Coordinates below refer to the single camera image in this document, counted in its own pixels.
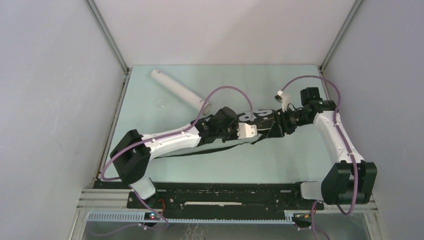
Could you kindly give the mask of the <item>black racket cover bag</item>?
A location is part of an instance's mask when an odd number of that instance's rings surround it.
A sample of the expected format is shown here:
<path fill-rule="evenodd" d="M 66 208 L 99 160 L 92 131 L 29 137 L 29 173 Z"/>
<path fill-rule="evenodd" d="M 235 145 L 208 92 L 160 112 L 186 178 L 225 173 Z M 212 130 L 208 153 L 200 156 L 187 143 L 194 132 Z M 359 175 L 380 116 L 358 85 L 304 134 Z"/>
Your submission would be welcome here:
<path fill-rule="evenodd" d="M 232 149 L 234 147 L 244 145 L 244 144 L 251 144 L 254 145 L 256 142 L 261 141 L 263 139 L 266 139 L 270 137 L 269 131 L 272 128 L 274 117 L 272 116 L 276 110 L 271 109 L 259 109 L 255 110 L 254 117 L 255 120 L 252 122 L 253 125 L 256 125 L 256 129 L 258 132 L 258 136 L 254 137 L 249 140 L 236 140 L 235 144 L 229 144 L 225 143 L 224 140 L 222 140 L 222 144 L 212 144 L 208 147 L 200 147 L 197 151 L 191 151 L 191 152 L 183 152 L 183 151 L 173 151 L 171 153 L 158 156 L 158 158 L 172 158 L 172 157 L 185 157 L 185 156 L 195 156 L 195 155 L 204 155 L 204 154 L 211 154 L 211 153 L 217 153 L 225 150 Z"/>

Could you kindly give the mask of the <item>white shuttlecock tube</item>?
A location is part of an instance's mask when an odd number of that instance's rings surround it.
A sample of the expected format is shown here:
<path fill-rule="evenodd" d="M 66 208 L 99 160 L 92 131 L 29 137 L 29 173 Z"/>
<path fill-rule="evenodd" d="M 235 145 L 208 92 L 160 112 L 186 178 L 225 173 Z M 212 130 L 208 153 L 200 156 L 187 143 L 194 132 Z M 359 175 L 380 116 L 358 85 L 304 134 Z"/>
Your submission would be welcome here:
<path fill-rule="evenodd" d="M 206 115 L 207 113 L 209 113 L 211 109 L 211 104 L 209 102 L 205 101 L 205 99 L 191 91 L 189 88 L 187 88 L 171 76 L 167 75 L 162 70 L 156 68 L 151 72 L 150 76 L 153 80 L 155 80 L 168 91 L 179 97 L 189 106 L 191 106 L 197 111 L 200 111 L 202 115 Z"/>

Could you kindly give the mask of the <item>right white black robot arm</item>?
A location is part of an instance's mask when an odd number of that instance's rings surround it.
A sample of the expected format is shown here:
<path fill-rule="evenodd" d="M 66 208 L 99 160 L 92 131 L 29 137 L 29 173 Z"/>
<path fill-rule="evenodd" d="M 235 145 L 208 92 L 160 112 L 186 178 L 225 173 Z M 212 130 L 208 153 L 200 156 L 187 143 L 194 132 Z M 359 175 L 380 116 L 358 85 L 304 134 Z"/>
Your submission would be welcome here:
<path fill-rule="evenodd" d="M 336 103 L 322 99 L 316 87 L 301 90 L 302 106 L 295 110 L 289 108 L 289 94 L 279 90 L 274 98 L 281 103 L 281 109 L 274 115 L 277 136 L 290 135 L 298 127 L 313 125 L 332 162 L 332 168 L 322 181 L 300 183 L 300 190 L 290 196 L 291 204 L 297 209 L 304 209 L 311 200 L 328 205 L 367 204 L 378 170 L 354 148 L 336 111 Z"/>

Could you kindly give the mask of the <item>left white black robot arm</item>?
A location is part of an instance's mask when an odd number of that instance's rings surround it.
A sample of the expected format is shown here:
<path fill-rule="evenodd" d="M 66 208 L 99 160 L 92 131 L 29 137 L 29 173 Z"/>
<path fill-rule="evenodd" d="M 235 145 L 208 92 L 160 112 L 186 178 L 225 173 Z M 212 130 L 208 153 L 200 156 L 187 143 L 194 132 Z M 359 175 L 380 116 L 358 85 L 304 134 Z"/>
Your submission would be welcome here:
<path fill-rule="evenodd" d="M 145 135 L 133 129 L 112 151 L 106 167 L 114 166 L 116 179 L 129 186 L 145 208 L 153 208 L 158 194 L 153 181 L 146 176 L 150 161 L 177 150 L 211 144 L 217 139 L 236 140 L 243 127 L 245 124 L 239 122 L 237 114 L 225 106 L 216 114 L 196 118 L 179 129 Z"/>

